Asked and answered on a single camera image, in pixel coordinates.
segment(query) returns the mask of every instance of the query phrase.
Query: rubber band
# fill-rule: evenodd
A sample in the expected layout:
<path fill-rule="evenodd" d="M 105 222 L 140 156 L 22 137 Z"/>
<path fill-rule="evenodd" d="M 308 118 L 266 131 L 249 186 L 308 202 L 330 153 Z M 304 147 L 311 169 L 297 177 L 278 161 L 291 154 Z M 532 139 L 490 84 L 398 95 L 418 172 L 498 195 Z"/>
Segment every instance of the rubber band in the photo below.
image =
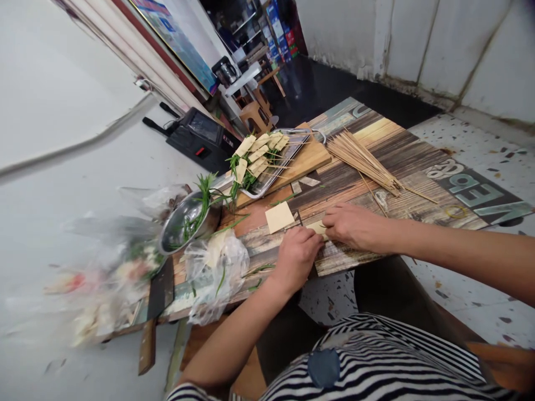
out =
<path fill-rule="evenodd" d="M 452 208 L 453 209 L 460 209 L 461 211 L 463 211 L 463 215 L 462 216 L 456 216 L 455 213 L 451 213 L 450 210 Z M 466 217 L 466 215 L 467 215 L 466 208 L 464 208 L 462 206 L 458 206 L 458 205 L 446 206 L 446 208 L 444 209 L 444 212 L 451 218 L 463 218 L 463 217 Z"/>

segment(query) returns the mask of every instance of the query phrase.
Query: plastic bag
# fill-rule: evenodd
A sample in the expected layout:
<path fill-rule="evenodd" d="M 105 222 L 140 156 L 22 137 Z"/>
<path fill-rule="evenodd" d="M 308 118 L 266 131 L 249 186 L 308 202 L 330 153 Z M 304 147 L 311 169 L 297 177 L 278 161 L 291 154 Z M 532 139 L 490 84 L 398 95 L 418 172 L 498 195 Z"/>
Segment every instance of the plastic bag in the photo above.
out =
<path fill-rule="evenodd" d="M 229 229 L 209 240 L 192 242 L 184 255 L 187 281 L 195 296 L 188 322 L 204 326 L 219 320 L 244 283 L 249 268 L 247 248 Z"/>
<path fill-rule="evenodd" d="M 100 342 L 129 326 L 149 283 L 121 273 L 126 257 L 123 246 L 100 244 L 74 263 L 54 267 L 42 294 L 8 295 L 11 316 L 2 337 L 60 350 Z"/>
<path fill-rule="evenodd" d="M 170 185 L 158 189 L 119 187 L 121 197 L 151 219 L 163 222 L 175 207 L 190 194 L 188 184 Z"/>
<path fill-rule="evenodd" d="M 148 294 L 150 279 L 165 260 L 157 251 L 161 226 L 146 219 L 84 217 L 63 229 L 100 241 L 71 263 L 56 267 L 41 296 L 7 296 L 15 324 L 5 336 L 63 347 L 101 341 L 132 324 L 139 300 Z"/>
<path fill-rule="evenodd" d="M 147 241 L 158 237 L 162 226 L 158 223 L 132 216 L 96 217 L 93 213 L 68 221 L 62 230 L 84 237 L 96 238 L 104 243 L 117 244 L 128 241 Z"/>

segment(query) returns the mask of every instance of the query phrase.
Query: poster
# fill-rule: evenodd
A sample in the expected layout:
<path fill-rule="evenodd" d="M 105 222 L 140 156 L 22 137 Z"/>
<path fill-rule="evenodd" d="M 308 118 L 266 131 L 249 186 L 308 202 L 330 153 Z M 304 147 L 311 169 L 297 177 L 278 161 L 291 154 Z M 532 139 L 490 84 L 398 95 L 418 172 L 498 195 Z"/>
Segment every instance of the poster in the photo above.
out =
<path fill-rule="evenodd" d="M 182 32 L 165 5 L 154 0 L 130 0 L 145 17 L 152 28 L 178 56 L 180 61 L 197 79 L 197 81 L 213 95 L 217 90 L 216 76 L 202 57 L 197 53 L 188 37 Z"/>

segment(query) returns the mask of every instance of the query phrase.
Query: hand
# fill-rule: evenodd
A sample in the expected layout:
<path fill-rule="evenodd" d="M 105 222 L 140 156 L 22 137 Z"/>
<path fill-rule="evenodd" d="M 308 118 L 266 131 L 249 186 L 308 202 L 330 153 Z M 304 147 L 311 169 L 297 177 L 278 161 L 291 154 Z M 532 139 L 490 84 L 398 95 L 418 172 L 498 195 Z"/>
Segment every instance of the hand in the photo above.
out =
<path fill-rule="evenodd" d="M 349 203 L 337 203 L 327 209 L 322 222 L 330 239 L 360 251 L 391 253 L 398 235 L 396 220 Z"/>
<path fill-rule="evenodd" d="M 286 232 L 279 247 L 277 267 L 270 279 L 288 298 L 307 281 L 314 259 L 323 244 L 322 236 L 311 228 L 297 226 Z"/>

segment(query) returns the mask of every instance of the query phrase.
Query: dark floor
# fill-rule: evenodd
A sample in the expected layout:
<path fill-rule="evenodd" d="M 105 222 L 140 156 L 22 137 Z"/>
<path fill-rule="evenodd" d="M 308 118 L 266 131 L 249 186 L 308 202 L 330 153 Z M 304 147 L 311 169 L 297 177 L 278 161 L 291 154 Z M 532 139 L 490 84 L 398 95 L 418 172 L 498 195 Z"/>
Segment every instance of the dark floor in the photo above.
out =
<path fill-rule="evenodd" d="M 410 128 L 441 112 L 418 99 L 374 82 L 358 80 L 349 72 L 305 56 L 298 56 L 283 65 L 279 76 L 285 98 L 273 80 L 263 84 L 262 89 L 272 105 L 271 112 L 279 116 L 277 126 L 282 128 L 310 121 L 348 97 L 364 103 L 403 128 Z"/>

